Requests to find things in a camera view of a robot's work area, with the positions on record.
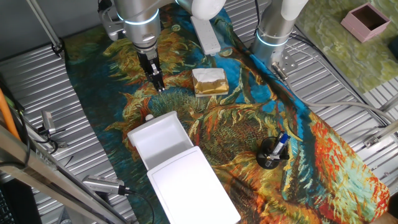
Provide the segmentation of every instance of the cable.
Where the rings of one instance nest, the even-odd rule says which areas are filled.
[[[113,22],[113,21],[112,21],[112,22],[109,22],[109,21],[107,21],[106,19],[104,19],[105,14],[106,14],[107,12],[109,12],[109,10],[111,10],[111,8],[112,8],[112,7],[109,7],[109,8],[107,8],[107,9],[105,9],[105,10],[101,13],[101,18],[102,18],[102,21],[103,21],[104,23],[106,23],[106,24],[113,24],[113,25],[122,24],[122,23],[124,23],[124,21],[133,20],[133,19],[135,19],[135,18],[141,16],[143,13],[145,13],[145,12],[151,10],[151,9],[157,9],[157,5],[158,5],[158,3],[160,3],[161,1],[162,1],[162,0],[157,0],[156,2],[154,2],[153,4],[151,4],[148,8],[144,9],[144,10],[141,11],[141,12],[138,12],[137,14],[133,15],[132,17],[130,17],[130,18],[128,18],[128,19],[123,19],[123,20],[121,20],[121,21],[115,21],[115,22]]]
[[[38,140],[35,140],[35,142],[37,142],[37,143],[40,143],[40,144],[49,143],[50,141],[51,141],[51,139],[50,139],[50,138],[47,138],[47,140],[46,140],[46,141],[38,141]]]
[[[260,25],[260,8],[259,8],[258,0],[254,0],[254,3],[256,5],[256,12],[257,12],[257,26],[256,26],[256,29],[254,30],[253,35],[256,35],[256,32],[259,29],[259,25]]]
[[[306,44],[308,44],[309,46],[311,46],[314,50],[316,50],[316,51],[326,60],[326,62],[332,67],[332,69],[333,69],[334,71],[336,71],[337,74],[338,74],[344,81],[347,82],[346,78],[337,70],[337,68],[332,64],[332,62],[328,59],[328,57],[326,57],[326,55],[325,55],[315,44],[313,44],[310,40],[308,40],[306,37],[304,37],[304,36],[302,36],[302,35],[299,35],[299,34],[291,34],[290,37],[293,38],[293,39],[299,40],[299,41],[301,41],[301,42],[303,42],[303,43],[306,43]],[[342,85],[344,85],[344,84],[340,81],[340,79],[338,79],[338,78],[335,76],[334,73],[331,73],[331,74],[332,74]],[[350,90],[350,89],[348,89],[348,88],[347,88],[347,90],[348,90],[352,95],[356,96],[357,99],[358,99],[360,102],[362,102],[362,103],[365,104],[366,101],[362,98],[362,96],[361,96],[356,90]],[[383,119],[381,119],[381,122],[384,123],[385,125],[387,125],[387,123],[386,123]]]
[[[331,73],[330,70],[319,59],[317,59],[316,57],[310,55],[309,53],[304,52],[303,50],[300,50],[300,49],[297,49],[295,47],[292,47],[292,46],[290,46],[288,44],[286,44],[286,46],[291,48],[291,49],[297,50],[297,51],[299,51],[299,52],[301,52],[303,54],[309,55],[310,57],[314,58],[317,62],[319,62],[322,66],[324,66],[326,68],[326,70],[328,70],[329,73]],[[298,99],[303,101],[304,104],[306,104],[307,106],[314,106],[314,107],[328,107],[328,106],[340,106],[340,105],[358,106],[358,107],[369,109],[369,110],[377,113],[378,115],[385,117],[387,120],[389,120],[392,123],[395,121],[394,119],[392,119],[385,112],[383,112],[383,111],[381,111],[379,109],[376,109],[376,108],[374,108],[372,106],[366,105],[364,103],[345,102],[345,101],[340,101],[340,102],[335,102],[335,103],[311,103],[311,102],[308,102],[308,101],[304,100],[303,98],[299,97],[298,94],[296,94],[296,92],[294,91],[294,89],[292,87],[292,84],[290,83],[290,81],[288,79],[285,80],[285,81],[286,81],[286,84],[287,84],[288,88],[297,96]]]
[[[25,168],[25,164],[21,162],[0,162],[0,167],[5,167],[5,166],[14,166],[18,169]]]
[[[257,26],[260,24],[260,8],[259,8],[259,2],[258,0],[254,0],[254,3],[256,4],[256,12],[257,12]]]
[[[50,154],[54,154],[58,150],[58,143],[51,139],[50,139],[50,142],[52,142],[54,144],[54,150],[52,152],[50,152]]]
[[[6,122],[8,131],[11,132],[11,134],[15,138],[17,138],[18,140],[21,140],[21,138],[19,137],[17,128],[15,126],[14,120],[12,118],[10,108],[8,107],[6,97],[2,93],[1,89],[0,89],[0,110],[2,112],[2,115],[4,116],[4,120]]]
[[[148,203],[148,205],[150,206],[150,209],[152,210],[152,224],[155,224],[155,210],[154,210],[154,207],[152,206],[151,202],[148,200],[148,198],[146,198],[145,196],[143,196],[135,191],[132,191],[132,190],[126,189],[126,193],[137,195],[138,197],[144,199]]]

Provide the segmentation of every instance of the metal clamp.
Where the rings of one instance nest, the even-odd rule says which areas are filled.
[[[376,133],[375,135],[365,140],[365,142],[363,143],[367,148],[369,148],[385,140],[385,138],[388,138],[389,136],[392,136],[395,141],[398,141],[398,121],[391,123],[380,132]]]

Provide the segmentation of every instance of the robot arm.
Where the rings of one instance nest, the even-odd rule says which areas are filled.
[[[110,0],[103,1],[108,1],[108,6],[111,6]],[[107,14],[104,10],[99,9],[99,15],[111,40],[117,40],[120,32],[131,40],[147,79],[154,84],[158,92],[162,92],[165,87],[157,53],[157,39],[160,35],[159,8],[176,2],[197,19],[209,20],[221,11],[225,1],[114,0],[118,17],[122,22],[115,24],[108,15],[104,16]]]

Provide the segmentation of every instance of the metal rod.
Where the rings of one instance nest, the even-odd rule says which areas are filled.
[[[36,152],[30,152],[28,170],[41,177],[45,177],[47,185],[56,185],[60,187],[64,192],[78,198],[86,206],[106,217],[111,222],[115,224],[127,223],[123,216],[117,213],[97,195],[91,193],[86,186],[77,180],[72,173],[66,170],[47,151],[37,144],[35,146]],[[2,126],[0,126],[0,149],[2,149],[1,151],[6,151],[19,161],[24,161],[25,159],[26,145],[14,138],[13,135]]]
[[[398,105],[398,93],[395,96],[393,96],[389,101],[387,101],[387,103],[382,105],[380,107],[380,110],[383,112],[388,112],[389,110],[393,109],[393,107],[395,107],[396,105]]]
[[[36,188],[37,190],[43,192],[44,194],[52,197],[53,199],[59,201],[60,203],[64,204],[65,206],[77,211],[78,213],[96,221],[100,224],[107,224],[104,220],[98,218],[96,215],[90,213],[89,211],[85,210],[83,207],[79,206],[73,200],[63,196],[60,192],[56,192],[54,189],[46,186],[42,182],[38,181],[37,179],[33,178],[32,176],[26,174],[23,170],[20,170],[13,166],[8,167],[0,167],[0,169],[13,177],[17,178],[18,180],[22,181],[23,183]]]
[[[52,28],[49,20],[45,16],[39,4],[37,4],[37,1],[36,0],[26,0],[26,1],[29,4],[32,11],[34,12],[34,14],[36,15],[39,22],[41,23],[44,31],[47,33],[48,37],[50,38],[55,48],[57,50],[60,49],[62,46],[61,40],[58,38],[57,34],[55,33],[54,29]]]

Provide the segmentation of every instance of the styrofoam container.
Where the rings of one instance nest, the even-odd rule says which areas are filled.
[[[146,122],[127,136],[147,170],[193,147],[175,111]]]
[[[235,224],[241,219],[197,146],[147,175],[171,224]]]
[[[171,224],[236,224],[241,217],[173,111],[127,135]]]
[[[383,32],[388,23],[390,19],[370,3],[366,3],[351,10],[341,25],[363,43]]]

